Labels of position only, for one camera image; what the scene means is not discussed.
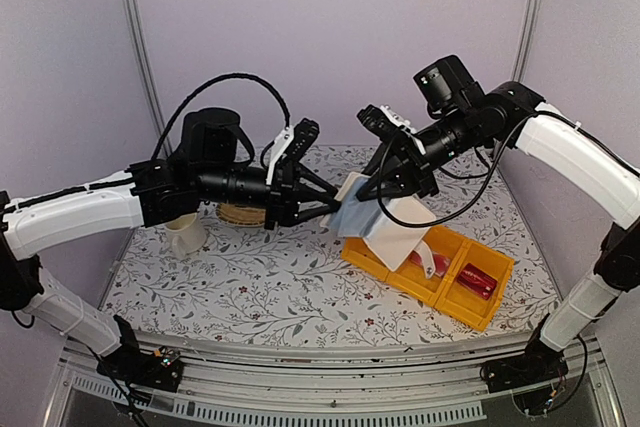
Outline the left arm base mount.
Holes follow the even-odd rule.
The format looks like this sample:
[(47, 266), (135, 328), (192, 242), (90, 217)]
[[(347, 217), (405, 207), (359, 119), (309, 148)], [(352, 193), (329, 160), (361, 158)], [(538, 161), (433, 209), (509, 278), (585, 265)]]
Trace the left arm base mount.
[(121, 345), (113, 353), (99, 356), (97, 372), (127, 385), (176, 393), (184, 370), (180, 351), (161, 346), (152, 353), (144, 353), (131, 325), (118, 315), (114, 320), (120, 330)]

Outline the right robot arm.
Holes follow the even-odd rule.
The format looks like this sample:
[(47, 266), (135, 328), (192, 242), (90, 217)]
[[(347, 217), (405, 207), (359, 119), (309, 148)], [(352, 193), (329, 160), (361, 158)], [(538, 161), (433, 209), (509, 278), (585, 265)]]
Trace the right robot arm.
[(368, 105), (357, 115), (380, 141), (359, 200), (432, 196), (436, 169), (496, 144), (493, 168), (506, 150), (516, 150), (588, 196), (611, 220), (592, 269), (540, 322), (518, 359), (517, 374), (537, 383), (554, 369), (555, 353), (639, 286), (639, 171), (525, 85), (507, 81), (485, 92), (456, 55), (426, 66), (413, 81), (429, 126), (414, 128), (388, 106)]

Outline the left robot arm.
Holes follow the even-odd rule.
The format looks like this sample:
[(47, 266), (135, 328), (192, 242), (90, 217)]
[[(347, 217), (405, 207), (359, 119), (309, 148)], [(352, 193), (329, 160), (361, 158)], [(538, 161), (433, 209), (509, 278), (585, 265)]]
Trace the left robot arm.
[(303, 119), (276, 137), (267, 168), (236, 158), (254, 152), (239, 115), (212, 107), (191, 112), (167, 159), (30, 199), (1, 195), (1, 307), (39, 318), (108, 357), (128, 381), (148, 373), (129, 324), (86, 304), (42, 267), (39, 252), (94, 234), (153, 227), (194, 214), (204, 201), (259, 207), (264, 226), (291, 227), (337, 211), (337, 190), (302, 165), (319, 134)]

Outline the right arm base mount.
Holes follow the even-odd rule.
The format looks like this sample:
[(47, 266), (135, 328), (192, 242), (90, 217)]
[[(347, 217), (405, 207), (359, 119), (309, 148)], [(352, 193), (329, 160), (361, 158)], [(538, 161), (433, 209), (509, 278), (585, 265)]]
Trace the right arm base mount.
[(528, 391), (512, 396), (516, 409), (528, 418), (546, 417), (569, 403), (578, 393), (589, 360), (586, 341), (581, 335), (577, 340), (582, 347), (583, 361), (578, 380), (566, 391), (569, 367), (564, 352), (556, 352), (539, 339), (535, 332), (522, 354), (497, 358), (484, 362), (479, 371), (480, 379), (490, 393), (511, 391), (540, 382), (549, 382), (542, 391)]

